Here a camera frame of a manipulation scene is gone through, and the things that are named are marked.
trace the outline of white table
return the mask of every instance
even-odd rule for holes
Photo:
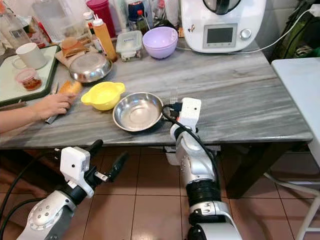
[[[309,149],[320,166],[320,57],[274,60],[271,64],[309,125]]]

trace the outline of display screen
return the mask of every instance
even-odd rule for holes
[[[206,43],[216,44],[216,43],[231,43],[233,27],[227,28],[209,28]]]

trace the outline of yellow bowl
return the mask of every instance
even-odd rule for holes
[[[81,102],[91,105],[100,111],[113,109],[120,100],[120,95],[126,91],[122,82],[105,81],[93,86],[81,97]]]

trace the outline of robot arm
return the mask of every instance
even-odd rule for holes
[[[96,186],[102,182],[113,182],[128,159],[128,154],[121,155],[109,173],[100,173],[96,166],[90,165],[90,158],[102,144],[102,140],[97,140],[87,150],[79,147],[62,149],[60,171],[67,183],[32,208],[17,240],[62,239],[77,205],[86,197],[91,198]]]
[[[178,122],[196,133],[201,101],[184,98]],[[176,161],[180,165],[189,203],[188,240],[242,240],[228,205],[221,201],[217,171],[200,144],[183,128],[170,130],[176,140]]]

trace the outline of purple bowl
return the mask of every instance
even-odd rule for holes
[[[142,42],[150,56],[156,59],[164,59],[175,51],[178,43],[178,33],[171,27],[156,27],[143,36]]]

